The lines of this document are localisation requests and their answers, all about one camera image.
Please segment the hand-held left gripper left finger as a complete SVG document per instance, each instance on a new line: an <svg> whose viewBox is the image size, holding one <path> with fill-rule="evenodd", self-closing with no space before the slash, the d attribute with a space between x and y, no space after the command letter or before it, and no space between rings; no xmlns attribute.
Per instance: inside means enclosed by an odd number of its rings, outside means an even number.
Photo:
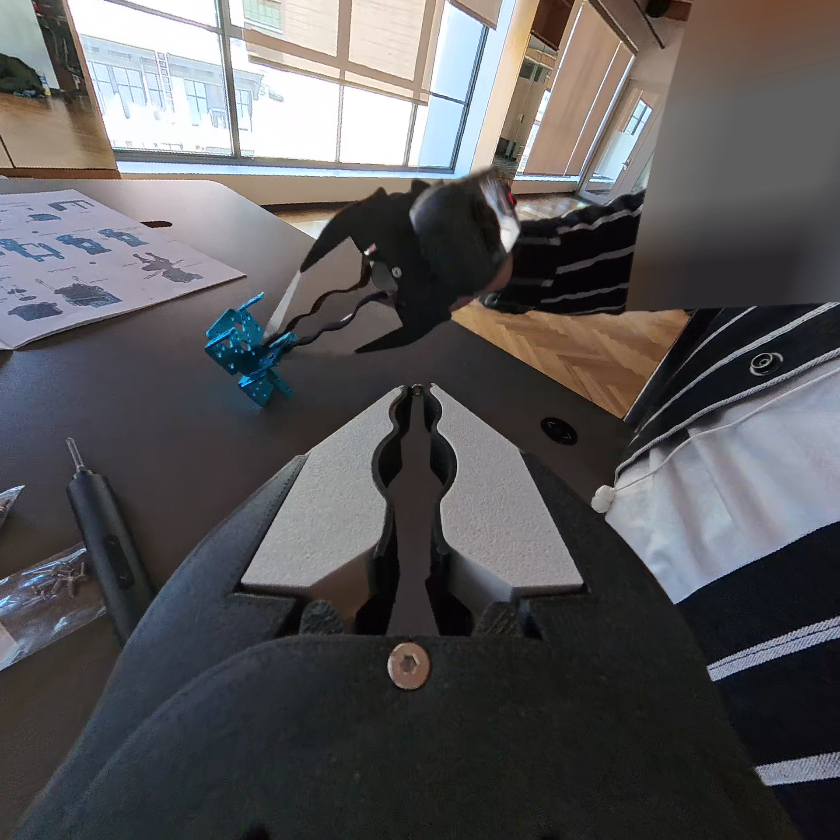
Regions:
<svg viewBox="0 0 840 840"><path fill-rule="evenodd" d="M328 602L383 635L400 579L388 490L402 470L410 390L384 394L308 452L241 580L247 592Z"/></svg>

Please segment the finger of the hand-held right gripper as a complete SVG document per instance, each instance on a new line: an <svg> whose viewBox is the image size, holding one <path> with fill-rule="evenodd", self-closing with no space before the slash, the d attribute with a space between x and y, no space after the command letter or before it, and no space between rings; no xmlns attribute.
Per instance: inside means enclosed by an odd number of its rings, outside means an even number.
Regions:
<svg viewBox="0 0 840 840"><path fill-rule="evenodd" d="M398 283L412 254L412 192L380 188L327 222L265 326L268 347L362 349L399 330Z"/></svg>
<svg viewBox="0 0 840 840"><path fill-rule="evenodd" d="M287 295L287 330L297 356L344 356L414 343L449 320L444 300L395 300L387 292Z"/></svg>

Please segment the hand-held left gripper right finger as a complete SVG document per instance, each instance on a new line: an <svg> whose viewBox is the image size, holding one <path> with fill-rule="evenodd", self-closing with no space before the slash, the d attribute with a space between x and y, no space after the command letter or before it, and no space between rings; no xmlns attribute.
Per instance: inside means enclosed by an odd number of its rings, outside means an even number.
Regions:
<svg viewBox="0 0 840 840"><path fill-rule="evenodd" d="M518 446L440 386L423 394L441 484L425 581L438 632L469 636L501 604L582 593L585 583Z"/></svg>

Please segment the blue metal bracket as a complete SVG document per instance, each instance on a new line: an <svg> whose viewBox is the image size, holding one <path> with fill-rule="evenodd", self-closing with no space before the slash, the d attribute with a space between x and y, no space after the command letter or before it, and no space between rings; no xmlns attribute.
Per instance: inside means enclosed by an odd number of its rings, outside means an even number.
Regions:
<svg viewBox="0 0 840 840"><path fill-rule="evenodd" d="M254 317L252 307L264 298L261 292L236 309L227 309L206 331L205 353L229 375L238 378L238 388L258 406L265 407L271 397L291 397L293 391L276 372L285 355L298 343L294 332L269 338Z"/></svg>

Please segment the black electric screwdriver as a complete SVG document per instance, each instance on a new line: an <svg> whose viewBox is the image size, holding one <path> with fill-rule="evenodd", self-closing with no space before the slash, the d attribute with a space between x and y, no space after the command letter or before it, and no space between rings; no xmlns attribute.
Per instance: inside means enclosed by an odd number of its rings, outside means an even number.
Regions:
<svg viewBox="0 0 840 840"><path fill-rule="evenodd" d="M66 492L107 614L124 647L156 590L108 479L87 467L72 437L66 444L75 468Z"/></svg>

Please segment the person's right forearm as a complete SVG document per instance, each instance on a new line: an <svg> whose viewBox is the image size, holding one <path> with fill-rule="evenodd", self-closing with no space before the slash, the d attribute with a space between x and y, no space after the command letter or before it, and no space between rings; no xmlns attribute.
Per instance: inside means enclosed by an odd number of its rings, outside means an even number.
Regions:
<svg viewBox="0 0 840 840"><path fill-rule="evenodd" d="M522 221L507 279L478 302L507 314L624 313L646 192Z"/></svg>

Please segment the dark desk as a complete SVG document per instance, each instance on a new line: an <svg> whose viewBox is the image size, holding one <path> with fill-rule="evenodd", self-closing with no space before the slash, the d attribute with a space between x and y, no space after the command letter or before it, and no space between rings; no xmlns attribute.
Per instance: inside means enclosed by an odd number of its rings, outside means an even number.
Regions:
<svg viewBox="0 0 840 840"><path fill-rule="evenodd" d="M2 369L2 480L33 486L2 547L32 560L73 540L60 438L115 482L161 587L121 655L104 623L2 677L4 715L43 690L30 736L3 719L2 774L45 781L6 838L630 838L643 815L617 758L613 692L543 600L525 637L430 637L432 671L394 686L401 637L297 632L288 598L237 591L248 551L284 500L294 456L390 387L435 381L530 454L551 512L584 525L578 494L629 433L583 397L457 324L412 348L291 366L295 396L259 410L202 350L228 298L250 296L306 249L304 235L214 184L86 182L119 209L251 274ZM543 433L559 417L574 446Z"/></svg>

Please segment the instruction booklet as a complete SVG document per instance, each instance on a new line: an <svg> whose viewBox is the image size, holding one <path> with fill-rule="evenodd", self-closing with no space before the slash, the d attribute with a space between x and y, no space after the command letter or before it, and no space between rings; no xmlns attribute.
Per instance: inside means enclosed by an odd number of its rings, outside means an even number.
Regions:
<svg viewBox="0 0 840 840"><path fill-rule="evenodd" d="M76 190L1 197L1 348L245 277Z"/></svg>

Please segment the flat clear screw bag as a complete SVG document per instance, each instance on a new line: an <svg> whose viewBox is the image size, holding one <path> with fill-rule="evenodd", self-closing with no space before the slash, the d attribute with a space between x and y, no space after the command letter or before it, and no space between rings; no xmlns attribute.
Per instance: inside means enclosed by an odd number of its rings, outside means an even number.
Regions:
<svg viewBox="0 0 840 840"><path fill-rule="evenodd" d="M1 669L105 616L83 543L1 581Z"/></svg>

